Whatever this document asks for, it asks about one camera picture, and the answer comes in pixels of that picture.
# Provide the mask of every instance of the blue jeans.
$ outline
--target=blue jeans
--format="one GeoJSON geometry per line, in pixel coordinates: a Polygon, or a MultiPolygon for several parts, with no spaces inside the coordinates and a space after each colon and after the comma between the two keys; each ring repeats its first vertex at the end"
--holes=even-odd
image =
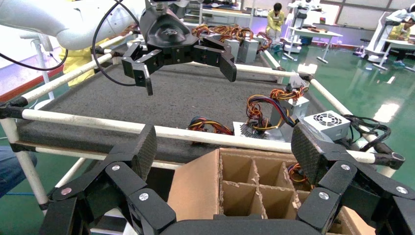
{"type": "MultiPolygon", "coordinates": [[[[33,152],[29,156],[36,166],[37,159],[33,152]]],[[[10,146],[0,146],[0,197],[22,182],[26,176],[10,146]]]]}

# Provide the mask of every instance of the wire bundle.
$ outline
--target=wire bundle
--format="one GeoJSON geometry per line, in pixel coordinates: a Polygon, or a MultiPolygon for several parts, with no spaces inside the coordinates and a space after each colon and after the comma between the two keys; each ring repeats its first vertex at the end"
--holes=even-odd
{"type": "Polygon", "coordinates": [[[202,33],[210,34],[210,29],[206,24],[201,24],[194,29],[192,29],[192,35],[196,37],[200,37],[200,34],[202,33]]]}
{"type": "Polygon", "coordinates": [[[248,116],[247,123],[251,124],[255,130],[265,131],[276,128],[281,124],[282,120],[292,127],[296,125],[296,122],[290,117],[288,110],[281,107],[281,104],[277,100],[261,94],[252,95],[248,98],[246,114],[248,116]],[[279,112],[281,119],[276,126],[271,126],[268,119],[264,120],[260,103],[269,103],[279,112]]]}
{"type": "Polygon", "coordinates": [[[289,166],[287,171],[288,171],[288,175],[290,176],[290,179],[294,182],[302,183],[307,180],[307,177],[304,175],[304,172],[302,171],[301,166],[298,163],[292,164],[291,166],[289,166]],[[293,177],[294,174],[302,176],[302,179],[300,180],[295,179],[293,177]]]}
{"type": "Polygon", "coordinates": [[[282,89],[274,89],[271,91],[270,98],[273,100],[298,100],[301,96],[308,91],[308,87],[301,86],[297,90],[285,91],[282,89]]]}
{"type": "Polygon", "coordinates": [[[228,26],[228,25],[219,25],[215,27],[208,27],[206,24],[199,25],[192,29],[192,35],[200,37],[202,33],[218,33],[221,35],[219,39],[220,42],[224,42],[226,39],[236,39],[238,41],[243,41],[249,34],[249,40],[254,38],[254,33],[252,33],[249,28],[241,28],[239,25],[228,26]]]}
{"type": "Polygon", "coordinates": [[[230,128],[220,124],[217,121],[213,121],[202,116],[194,117],[192,121],[190,121],[190,125],[187,127],[187,129],[192,131],[207,132],[208,130],[205,128],[206,124],[211,125],[214,128],[213,132],[216,134],[225,134],[233,136],[233,131],[230,128]]]}
{"type": "Polygon", "coordinates": [[[368,117],[358,117],[358,116],[355,116],[355,115],[343,115],[343,117],[350,121],[351,139],[348,140],[349,145],[352,145],[353,143],[355,143],[357,141],[357,140],[354,140],[352,127],[354,129],[356,129],[356,131],[359,132],[360,138],[363,136],[363,134],[369,134],[369,135],[377,136],[377,138],[374,141],[371,141],[371,142],[367,143],[365,146],[363,146],[362,148],[360,148],[360,151],[362,151],[362,152],[366,152],[371,147],[377,145],[378,143],[383,142],[392,133],[392,130],[388,126],[382,125],[382,124],[380,124],[380,122],[378,122],[374,119],[368,118],[368,117]],[[363,130],[360,126],[367,127],[369,129],[369,131],[363,130]],[[379,133],[376,130],[382,131],[383,134],[379,135],[379,133]]]}
{"type": "Polygon", "coordinates": [[[258,37],[258,36],[262,36],[263,38],[265,38],[265,39],[267,40],[267,42],[266,42],[266,43],[263,43],[263,44],[261,45],[261,48],[260,48],[259,50],[261,50],[261,51],[265,51],[265,50],[267,50],[267,49],[271,46],[271,44],[272,44],[272,39],[271,39],[270,37],[268,37],[268,35],[267,35],[265,32],[259,32],[256,36],[257,36],[257,37],[258,37]]]}

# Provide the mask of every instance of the black cable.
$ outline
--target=black cable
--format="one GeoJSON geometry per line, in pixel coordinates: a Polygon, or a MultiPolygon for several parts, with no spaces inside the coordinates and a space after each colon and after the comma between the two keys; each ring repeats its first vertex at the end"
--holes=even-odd
{"type": "MultiPolygon", "coordinates": [[[[354,115],[343,115],[343,117],[350,121],[350,126],[352,126],[354,129],[356,129],[360,133],[360,137],[362,137],[363,134],[376,135],[377,136],[377,138],[375,140],[367,143],[365,146],[360,148],[360,151],[362,151],[362,152],[366,152],[371,147],[377,145],[378,143],[383,142],[392,133],[392,130],[389,127],[387,127],[385,125],[382,125],[382,124],[380,124],[380,122],[378,122],[374,119],[368,118],[368,117],[357,117],[357,116],[354,116],[354,115]],[[369,129],[369,131],[363,130],[362,128],[360,128],[360,126],[367,127],[369,129]],[[384,133],[382,135],[379,135],[379,133],[376,130],[383,131],[384,133]]],[[[350,142],[350,144],[352,144],[355,141],[353,141],[353,139],[351,139],[349,142],[350,142]]]]}
{"type": "Polygon", "coordinates": [[[113,78],[111,78],[105,71],[104,71],[104,68],[100,65],[100,63],[98,62],[98,57],[97,57],[97,55],[96,55],[96,52],[95,52],[95,44],[96,44],[96,37],[97,37],[97,35],[98,35],[98,32],[99,32],[99,30],[100,30],[100,28],[101,28],[101,26],[102,26],[102,24],[104,23],[104,21],[106,20],[106,18],[110,15],[110,13],[118,6],[118,5],[121,5],[127,12],[128,12],[128,14],[130,14],[131,15],[131,17],[133,17],[133,19],[134,19],[134,21],[136,22],[136,24],[137,24],[137,26],[139,25],[139,22],[138,22],[138,20],[136,19],[136,17],[134,16],[134,14],[124,5],[124,4],[122,4],[121,2],[123,1],[123,0],[120,0],[120,1],[118,1],[118,0],[114,0],[114,1],[116,1],[116,3],[107,11],[107,13],[105,13],[105,15],[104,15],[104,17],[101,19],[101,21],[99,22],[99,24],[98,24],[98,26],[97,26],[97,28],[96,28],[96,30],[95,30],[95,33],[94,33],[94,35],[93,35],[93,38],[92,38],[92,56],[93,56],[93,59],[95,60],[95,62],[96,62],[96,65],[97,65],[97,67],[98,67],[98,69],[101,71],[101,73],[106,77],[106,78],[108,78],[110,81],[112,81],[112,82],[114,82],[114,83],[117,83],[117,84],[119,84],[119,85],[122,85],[122,86],[125,86],[125,87],[133,87],[133,86],[135,86],[135,84],[125,84],[125,83],[121,83],[121,82],[118,82],[118,81],[116,81],[116,80],[114,80],[113,78]]]}
{"type": "Polygon", "coordinates": [[[20,65],[20,66],[26,67],[26,68],[28,68],[28,69],[32,69],[32,70],[39,70],[39,71],[50,71],[50,70],[57,69],[57,68],[59,68],[61,65],[63,65],[63,64],[64,64],[64,62],[66,61],[66,58],[68,57],[68,50],[66,49],[66,51],[65,51],[65,56],[64,56],[64,58],[62,59],[62,61],[61,61],[58,65],[56,65],[56,66],[54,66],[54,67],[52,67],[52,68],[47,68],[47,69],[44,69],[44,68],[38,68],[38,67],[34,67],[34,66],[30,66],[30,65],[23,64],[23,63],[21,63],[21,62],[19,62],[19,61],[13,60],[12,58],[7,57],[7,56],[3,55],[3,54],[1,54],[1,53],[0,53],[0,57],[1,57],[1,58],[3,58],[3,59],[6,59],[6,60],[8,60],[8,61],[10,61],[10,62],[12,62],[12,63],[15,63],[15,64],[17,64],[17,65],[20,65]]]}

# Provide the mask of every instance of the black connector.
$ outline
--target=black connector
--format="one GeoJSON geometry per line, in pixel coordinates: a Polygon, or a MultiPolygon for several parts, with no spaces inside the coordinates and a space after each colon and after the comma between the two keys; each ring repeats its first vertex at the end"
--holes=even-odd
{"type": "Polygon", "coordinates": [[[24,108],[12,106],[10,103],[0,102],[0,119],[19,118],[23,119],[24,108]]]}

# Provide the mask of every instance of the colorful cable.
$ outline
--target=colorful cable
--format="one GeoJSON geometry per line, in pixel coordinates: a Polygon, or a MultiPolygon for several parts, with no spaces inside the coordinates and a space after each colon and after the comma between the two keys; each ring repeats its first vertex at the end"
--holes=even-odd
{"type": "Polygon", "coordinates": [[[192,121],[190,121],[190,124],[187,127],[187,129],[192,130],[192,131],[207,132],[208,130],[205,128],[205,125],[211,125],[214,128],[213,132],[216,134],[225,134],[225,135],[233,136],[233,131],[230,128],[222,125],[219,122],[210,120],[202,116],[194,117],[192,121]]]}

